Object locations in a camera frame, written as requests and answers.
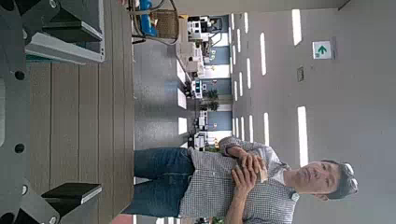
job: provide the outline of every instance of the exit sign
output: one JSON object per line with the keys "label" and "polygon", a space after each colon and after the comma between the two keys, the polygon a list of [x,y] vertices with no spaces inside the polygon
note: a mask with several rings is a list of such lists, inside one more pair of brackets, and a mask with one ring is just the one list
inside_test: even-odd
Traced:
{"label": "exit sign", "polygon": [[313,56],[314,59],[332,59],[332,42],[319,41],[313,42]]}

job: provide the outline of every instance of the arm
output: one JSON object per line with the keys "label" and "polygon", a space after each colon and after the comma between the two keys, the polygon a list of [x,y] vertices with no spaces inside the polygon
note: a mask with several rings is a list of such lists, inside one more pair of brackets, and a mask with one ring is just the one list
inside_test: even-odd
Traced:
{"label": "arm", "polygon": [[242,215],[245,209],[247,198],[233,196],[233,202],[227,212],[225,224],[243,224]]}
{"label": "arm", "polygon": [[219,146],[220,146],[220,151],[225,156],[233,156],[228,151],[229,148],[231,148],[231,147],[240,147],[240,148],[244,149],[246,152],[249,152],[249,151],[259,148],[259,147],[265,147],[264,144],[256,143],[256,142],[250,143],[247,141],[242,141],[242,140],[237,139],[233,136],[221,139],[221,141],[219,142]]}
{"label": "arm", "polygon": [[248,153],[250,150],[256,148],[264,149],[265,145],[260,143],[248,143],[234,137],[226,137],[219,142],[219,146],[224,156],[231,156],[239,159],[241,161],[242,167],[247,167],[249,171],[258,174],[259,171],[262,170],[267,173],[265,162],[262,160],[262,158],[260,156]]}
{"label": "arm", "polygon": [[256,185],[257,176],[247,168],[241,170],[239,167],[232,170],[232,175],[235,182],[235,191],[233,201],[225,218],[225,224],[243,224],[242,216],[244,214],[245,203],[248,194]]}

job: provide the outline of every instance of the checkered shirt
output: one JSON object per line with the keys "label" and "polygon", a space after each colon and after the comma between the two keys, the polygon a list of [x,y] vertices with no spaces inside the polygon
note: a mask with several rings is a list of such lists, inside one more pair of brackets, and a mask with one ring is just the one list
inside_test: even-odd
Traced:
{"label": "checkered shirt", "polygon": [[247,196],[243,214],[244,224],[290,224],[298,200],[295,190],[271,177],[289,166],[275,152],[260,143],[248,143],[234,137],[219,142],[220,153],[191,149],[195,166],[190,185],[180,204],[181,217],[226,217],[233,200],[235,184],[231,170],[238,163],[227,153],[229,147],[241,147],[248,153],[260,155],[265,161],[269,180],[256,184]]}

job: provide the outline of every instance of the gray floor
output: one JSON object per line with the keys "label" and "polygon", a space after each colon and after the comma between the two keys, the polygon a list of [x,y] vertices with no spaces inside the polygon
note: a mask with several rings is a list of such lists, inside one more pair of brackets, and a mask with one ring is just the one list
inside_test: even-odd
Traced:
{"label": "gray floor", "polygon": [[180,147],[187,134],[178,134],[178,118],[195,118],[193,100],[187,110],[177,105],[177,88],[184,86],[177,77],[175,48],[156,42],[134,46],[135,148]]}

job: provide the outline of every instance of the blue object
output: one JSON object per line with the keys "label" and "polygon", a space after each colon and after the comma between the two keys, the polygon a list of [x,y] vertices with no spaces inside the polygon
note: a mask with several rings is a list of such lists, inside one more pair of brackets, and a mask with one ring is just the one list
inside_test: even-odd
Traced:
{"label": "blue object", "polygon": [[[140,0],[140,10],[148,10],[152,7],[150,0]],[[142,26],[142,33],[144,35],[157,36],[158,32],[154,26],[151,25],[149,15],[142,15],[140,18]]]}

